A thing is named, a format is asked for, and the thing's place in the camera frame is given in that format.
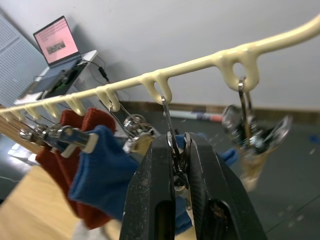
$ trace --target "hanger hook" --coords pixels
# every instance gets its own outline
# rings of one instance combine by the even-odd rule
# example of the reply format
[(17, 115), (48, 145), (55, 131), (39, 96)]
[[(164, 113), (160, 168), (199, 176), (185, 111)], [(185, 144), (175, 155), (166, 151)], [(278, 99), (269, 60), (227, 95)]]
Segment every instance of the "hanger hook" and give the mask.
[(243, 119), (243, 124), (244, 124), (245, 138), (247, 139), (248, 146), (250, 146), (251, 129), (250, 129), (250, 125), (248, 122), (248, 115), (252, 114), (252, 104), (251, 104), (251, 97), (250, 97), (249, 92), (246, 92), (245, 96), (244, 96), (243, 90), (245, 87), (245, 79), (246, 79), (245, 76), (243, 76), (239, 79), (238, 92), (239, 92), (239, 97), (240, 97), (240, 101), (241, 101), (242, 119)]
[(168, 126), (169, 126), (169, 131), (170, 131), (170, 134), (171, 134), (172, 149), (173, 149), (174, 154), (175, 154), (175, 158), (173, 159), (173, 164), (174, 164), (175, 171), (177, 173), (179, 173), (180, 169), (179, 169), (179, 164), (178, 163), (181, 162), (181, 156), (180, 156), (178, 144), (177, 144), (177, 141), (176, 141), (176, 134), (175, 134), (174, 127), (173, 127), (173, 124), (172, 124), (172, 121), (171, 121), (171, 116), (170, 116), (170, 112), (169, 112), (169, 106), (168, 106), (168, 103), (166, 101), (166, 98), (164, 96), (162, 96), (161, 97), (161, 101), (162, 101), (162, 105), (163, 105), (163, 110), (164, 110), (164, 113), (165, 113), (166, 121), (167, 121)]

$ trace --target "metal clip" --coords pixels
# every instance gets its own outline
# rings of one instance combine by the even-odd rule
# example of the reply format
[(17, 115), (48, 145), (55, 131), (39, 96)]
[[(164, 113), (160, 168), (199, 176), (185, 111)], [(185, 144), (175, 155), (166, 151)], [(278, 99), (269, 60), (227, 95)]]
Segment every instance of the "metal clip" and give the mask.
[(87, 134), (72, 126), (50, 128), (48, 136), (66, 144), (73, 144), (85, 153), (93, 152), (99, 138), (95, 133)]
[(222, 126), (239, 153), (243, 169), (242, 183), (247, 191), (251, 191), (256, 187), (267, 157), (287, 136), (292, 118), (285, 116), (271, 129), (259, 127), (253, 114), (250, 94), (243, 92), (245, 79), (241, 78), (238, 84), (241, 110), (233, 105), (228, 106), (222, 114)]
[(151, 126), (151, 124), (149, 124), (142, 115), (130, 114), (122, 104), (120, 104), (120, 107), (128, 115), (128, 117), (124, 120), (123, 124), (117, 118), (117, 116), (111, 111), (112, 105), (109, 109), (109, 112), (118, 122), (118, 124), (120, 125), (120, 127), (129, 139), (137, 139), (137, 137), (145, 133), (152, 133), (152, 135), (155, 135), (157, 133), (154, 127)]
[(58, 139), (52, 138), (49, 136), (49, 132), (52, 129), (58, 129), (60, 128), (60, 124), (53, 124), (50, 127), (45, 127), (45, 125), (37, 125), (35, 127), (35, 132), (37, 132), (40, 137), (45, 141), (50, 147), (57, 149), (60, 153), (64, 152), (66, 148), (68, 147), (68, 144), (65, 142), (61, 142)]
[(180, 164), (181, 156), (180, 156), (178, 144), (177, 144), (177, 141), (176, 141), (176, 134), (175, 134), (174, 127), (173, 127), (173, 124), (172, 124), (172, 121), (171, 121), (169, 107), (168, 107), (167, 101), (166, 101), (164, 96), (161, 97), (161, 101), (162, 101), (162, 105), (163, 105), (163, 110), (164, 110), (164, 113), (165, 113), (166, 121), (168, 123), (169, 131), (170, 131), (170, 134), (171, 134), (172, 150), (173, 150), (173, 153), (174, 153), (173, 165), (174, 165), (176, 173), (179, 173), (180, 172), (179, 164)]
[(30, 128), (22, 128), (19, 132), (19, 137), (23, 141), (27, 141), (39, 146), (47, 147), (47, 143), (43, 139), (35, 134), (35, 131)]

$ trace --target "cable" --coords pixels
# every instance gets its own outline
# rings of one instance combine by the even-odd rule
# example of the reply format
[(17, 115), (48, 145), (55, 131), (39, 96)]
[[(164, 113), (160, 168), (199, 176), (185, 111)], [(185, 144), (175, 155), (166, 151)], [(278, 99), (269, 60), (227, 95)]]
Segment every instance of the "cable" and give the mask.
[(108, 82), (108, 83), (110, 83), (110, 81), (109, 81), (109, 79), (108, 79), (108, 77), (107, 77), (107, 74), (106, 74), (106, 72), (105, 72), (105, 70), (104, 70), (104, 68), (102, 67), (102, 66), (99, 66), (98, 64), (96, 64), (95, 62), (93, 62), (93, 61), (88, 61), (88, 60), (85, 60), (85, 59), (81, 59), (81, 61), (83, 61), (83, 62), (87, 62), (87, 63), (92, 63), (92, 64), (94, 64), (94, 65), (96, 65), (97, 67), (98, 67), (98, 71), (100, 72), (100, 74), (101, 74), (101, 76)]
[(316, 199), (320, 198), (320, 194), (317, 195), (316, 197), (314, 197), (313, 199), (311, 199), (310, 201), (308, 201), (306, 204), (304, 204), (303, 206), (299, 207), (297, 210), (295, 210), (294, 213), (292, 213), (290, 216), (286, 217), (285, 219), (283, 219), (282, 221), (280, 221), (278, 224), (276, 224), (275, 226), (273, 226), (272, 228), (270, 228), (268, 231), (266, 231), (265, 233), (269, 233), (272, 229), (274, 229), (275, 227), (279, 226), (280, 224), (282, 224), (284, 221), (288, 220), (289, 218), (291, 218), (294, 214), (296, 214), (297, 212), (299, 212), (301, 209), (303, 209), (305, 206), (309, 205), (310, 203), (312, 203), (313, 201), (315, 201)]
[(105, 61), (104, 61), (101, 57), (99, 57), (98, 55), (97, 55), (96, 57), (103, 62), (103, 70), (106, 70), (106, 63), (105, 63)]
[(91, 75), (93, 76), (93, 79), (94, 79), (96, 82), (100, 83), (101, 85), (105, 85), (104, 83), (102, 83), (102, 82), (100, 82), (100, 81), (98, 81), (98, 80), (96, 79), (96, 76), (92, 73), (92, 71), (91, 71), (90, 68), (88, 68), (88, 69), (89, 69)]
[(99, 66), (98, 64), (96, 64), (95, 62), (93, 62), (93, 61), (88, 61), (88, 60), (85, 60), (85, 59), (82, 58), (82, 59), (80, 60), (80, 62), (91, 63), (91, 64), (94, 64), (94, 65), (97, 65), (97, 67), (100, 68), (100, 66)]
[[(125, 95), (127, 95), (127, 97), (128, 97), (128, 100), (130, 99), (130, 95), (125, 91), (125, 90), (120, 90), (122, 93), (124, 93)], [(119, 94), (117, 93), (117, 92), (115, 92), (115, 95), (116, 95), (116, 97), (119, 99)]]
[(8, 177), (4, 177), (4, 176), (0, 176), (0, 179), (9, 180), (9, 181), (12, 182), (12, 183), (18, 183), (18, 182), (20, 182), (19, 180), (14, 180), (14, 179), (11, 179), (11, 178), (8, 178)]

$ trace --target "clothespin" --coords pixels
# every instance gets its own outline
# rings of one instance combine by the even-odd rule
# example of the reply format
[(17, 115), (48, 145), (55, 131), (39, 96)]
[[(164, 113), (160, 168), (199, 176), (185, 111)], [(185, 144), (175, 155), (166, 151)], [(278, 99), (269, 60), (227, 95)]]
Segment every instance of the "clothespin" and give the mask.
[(87, 134), (72, 126), (62, 126), (59, 129), (51, 129), (49, 136), (60, 142), (69, 144), (69, 148), (67, 148), (66, 151), (71, 151), (71, 154), (76, 147), (81, 148), (84, 153), (92, 153), (99, 139), (96, 133)]

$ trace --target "sock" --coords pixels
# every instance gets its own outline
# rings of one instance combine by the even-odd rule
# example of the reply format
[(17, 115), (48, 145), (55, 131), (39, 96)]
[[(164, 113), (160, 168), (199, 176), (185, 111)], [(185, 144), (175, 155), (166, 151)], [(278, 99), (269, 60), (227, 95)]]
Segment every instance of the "sock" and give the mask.
[[(81, 125), (78, 124), (79, 117), (80, 116), (78, 116), (75, 112), (71, 111), (62, 115), (61, 122), (63, 122), (63, 125), (70, 125), (79, 128), (83, 132), (93, 130), (97, 125), (105, 125), (109, 129), (111, 129), (112, 135), (116, 130), (116, 124), (113, 118), (108, 113), (96, 108), (89, 108), (85, 117), (81, 117)], [(56, 153), (58, 164), (69, 189), (74, 181), (76, 172), (78, 170), (80, 152), (81, 150), (77, 148), (68, 158), (62, 157), (58, 152)], [(77, 202), (77, 209), (79, 215), (89, 229), (101, 227), (111, 220), (111, 218), (107, 216), (103, 211), (88, 204)]]
[(128, 185), (138, 164), (123, 151), (107, 127), (99, 125), (89, 133), (98, 134), (99, 140), (92, 153), (81, 152), (69, 197), (121, 221)]

